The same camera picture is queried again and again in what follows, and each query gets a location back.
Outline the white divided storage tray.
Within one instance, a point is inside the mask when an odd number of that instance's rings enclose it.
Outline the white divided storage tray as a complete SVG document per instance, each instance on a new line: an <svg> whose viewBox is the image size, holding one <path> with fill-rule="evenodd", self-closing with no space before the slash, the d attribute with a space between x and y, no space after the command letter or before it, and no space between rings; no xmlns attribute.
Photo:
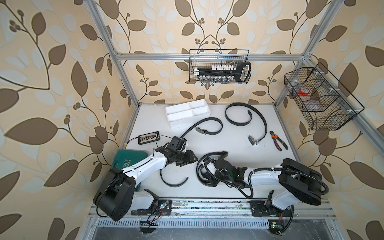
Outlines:
<svg viewBox="0 0 384 240"><path fill-rule="evenodd" d="M179 105L166 107L166 115L170 128L190 127L200 120L211 116L211 110L206 100L197 100Z"/></svg>

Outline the black belt front loop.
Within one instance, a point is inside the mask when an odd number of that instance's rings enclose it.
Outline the black belt front loop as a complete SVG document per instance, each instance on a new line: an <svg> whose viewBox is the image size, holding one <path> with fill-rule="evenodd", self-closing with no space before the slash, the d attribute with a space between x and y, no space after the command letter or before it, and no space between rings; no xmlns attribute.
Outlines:
<svg viewBox="0 0 384 240"><path fill-rule="evenodd" d="M199 182L206 186L206 187L216 187L219 184L219 181L214 179L208 171L205 169L205 161L210 159L211 157L226 157L228 155L228 152L222 151L222 152L211 152L208 154L203 155L196 167L196 175L199 180Z"/></svg>

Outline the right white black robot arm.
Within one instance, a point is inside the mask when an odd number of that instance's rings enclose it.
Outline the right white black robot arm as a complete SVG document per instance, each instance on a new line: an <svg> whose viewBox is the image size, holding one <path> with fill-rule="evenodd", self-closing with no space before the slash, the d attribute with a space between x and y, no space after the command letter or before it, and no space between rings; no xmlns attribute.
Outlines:
<svg viewBox="0 0 384 240"><path fill-rule="evenodd" d="M322 196L330 189L317 171L292 159L270 168L236 168L224 157L217 160L210 156L202 158L197 168L198 176L209 187L222 183L253 199L255 187L271 186L261 212L269 215L282 213L298 203L319 206Z"/></svg>

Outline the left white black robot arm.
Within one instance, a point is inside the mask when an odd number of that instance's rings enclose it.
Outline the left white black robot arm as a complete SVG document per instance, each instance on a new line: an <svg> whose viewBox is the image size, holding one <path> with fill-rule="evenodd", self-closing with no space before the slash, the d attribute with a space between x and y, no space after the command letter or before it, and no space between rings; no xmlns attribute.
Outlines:
<svg viewBox="0 0 384 240"><path fill-rule="evenodd" d="M117 222L129 211L151 210L159 207L159 197L145 189L136 192L135 188L153 173L170 164L178 167L195 163L198 158L191 150L186 150L187 141L184 138L173 137L169 143L154 149L153 154L146 159L122 170L111 168L99 187L93 203L98 212Z"/></svg>

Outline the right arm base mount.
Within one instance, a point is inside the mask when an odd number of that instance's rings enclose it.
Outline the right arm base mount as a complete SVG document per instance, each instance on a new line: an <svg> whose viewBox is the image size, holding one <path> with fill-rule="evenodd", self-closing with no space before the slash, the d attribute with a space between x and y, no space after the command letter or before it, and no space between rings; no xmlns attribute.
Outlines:
<svg viewBox="0 0 384 240"><path fill-rule="evenodd" d="M268 201L250 201L250 207L253 217L290 217L292 210L288 207L281 210Z"/></svg>

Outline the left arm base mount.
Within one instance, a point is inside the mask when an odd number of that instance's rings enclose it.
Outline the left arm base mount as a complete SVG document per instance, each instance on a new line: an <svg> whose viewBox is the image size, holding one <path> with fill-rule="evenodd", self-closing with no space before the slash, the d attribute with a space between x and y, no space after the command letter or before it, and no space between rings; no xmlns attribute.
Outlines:
<svg viewBox="0 0 384 240"><path fill-rule="evenodd" d="M133 216L149 216L156 212L162 212L162 215L169 216L172 211L172 200L156 200L147 210L133 210Z"/></svg>

